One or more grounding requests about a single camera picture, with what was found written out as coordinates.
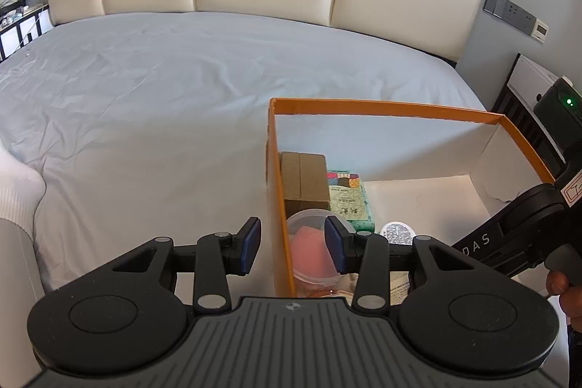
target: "metal screw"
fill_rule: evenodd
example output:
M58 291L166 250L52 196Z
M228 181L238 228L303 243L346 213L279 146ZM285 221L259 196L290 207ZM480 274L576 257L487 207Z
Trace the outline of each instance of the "metal screw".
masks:
M219 309L226 304L224 296L219 294L205 294L198 298L198 305L205 309Z
M358 306L364 309L380 309L386 304L386 300L377 294L365 294L358 298Z

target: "finger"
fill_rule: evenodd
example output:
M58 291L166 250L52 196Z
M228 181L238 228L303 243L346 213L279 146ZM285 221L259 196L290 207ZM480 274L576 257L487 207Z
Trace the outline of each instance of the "finger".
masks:
M546 289L549 294L557 295L567 291L569 287L568 277L561 272L549 272L546 278Z
M571 286L560 296L560 306L566 316L582 317L582 287Z
M570 326L576 332L582 332L582 317L575 317L574 319L570 320Z

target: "pink sponge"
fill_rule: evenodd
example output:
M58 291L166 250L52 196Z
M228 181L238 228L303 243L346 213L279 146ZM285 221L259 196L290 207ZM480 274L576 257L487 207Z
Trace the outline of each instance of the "pink sponge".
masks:
M305 277L321 279L338 275L320 229L302 226L291 240L291 255L293 270Z

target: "clear plastic lid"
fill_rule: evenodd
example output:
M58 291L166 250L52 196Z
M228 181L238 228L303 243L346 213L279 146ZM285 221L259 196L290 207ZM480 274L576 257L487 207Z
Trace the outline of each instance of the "clear plastic lid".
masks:
M306 283L309 289L333 286L342 277L335 271L325 246L324 223L328 216L336 216L350 233L355 233L353 226L344 218L322 209L307 209L287 219L293 275Z

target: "wall switch panel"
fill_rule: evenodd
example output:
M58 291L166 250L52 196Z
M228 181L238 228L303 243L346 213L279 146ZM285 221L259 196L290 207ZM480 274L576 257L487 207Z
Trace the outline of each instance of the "wall switch panel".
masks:
M532 35L534 31L537 20L535 16L510 0L485 0L483 10L507 22L517 30L521 30L526 35Z

